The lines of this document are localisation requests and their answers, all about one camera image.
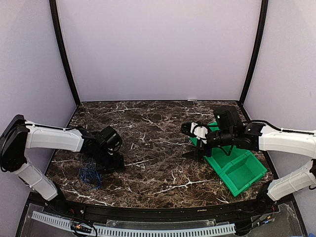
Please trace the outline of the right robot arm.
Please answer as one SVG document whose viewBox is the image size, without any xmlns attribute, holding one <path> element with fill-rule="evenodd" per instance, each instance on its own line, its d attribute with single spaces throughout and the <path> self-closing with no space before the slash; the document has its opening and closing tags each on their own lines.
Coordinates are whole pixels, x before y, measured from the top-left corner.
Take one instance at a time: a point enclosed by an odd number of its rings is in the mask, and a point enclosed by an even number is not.
<svg viewBox="0 0 316 237">
<path fill-rule="evenodd" d="M 209 157 L 214 148 L 225 146 L 249 151 L 279 151 L 310 157 L 304 166 L 281 178 L 266 182 L 252 210 L 263 214 L 276 201 L 307 187 L 316 187 L 316 132 L 278 128 L 265 120 L 242 121 L 234 106 L 223 106 L 213 111 L 218 130 L 201 122 L 181 125 L 181 132 L 197 140 L 196 149 L 185 153 L 187 158 Z"/>
</svg>

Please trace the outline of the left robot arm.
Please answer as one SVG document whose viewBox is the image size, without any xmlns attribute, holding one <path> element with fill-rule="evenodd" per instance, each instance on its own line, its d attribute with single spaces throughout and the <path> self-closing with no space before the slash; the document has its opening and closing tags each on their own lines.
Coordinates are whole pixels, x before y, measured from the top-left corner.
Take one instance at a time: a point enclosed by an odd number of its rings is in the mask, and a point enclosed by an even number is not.
<svg viewBox="0 0 316 237">
<path fill-rule="evenodd" d="M 96 162 L 99 174 L 124 170 L 124 158 L 119 154 L 122 138 L 111 127 L 102 131 L 54 127 L 36 124 L 16 115 L 0 137 L 0 169 L 17 175 L 30 188 L 50 202 L 59 215 L 66 215 L 70 205 L 62 191 L 25 156 L 26 149 L 43 148 L 81 153 Z"/>
</svg>

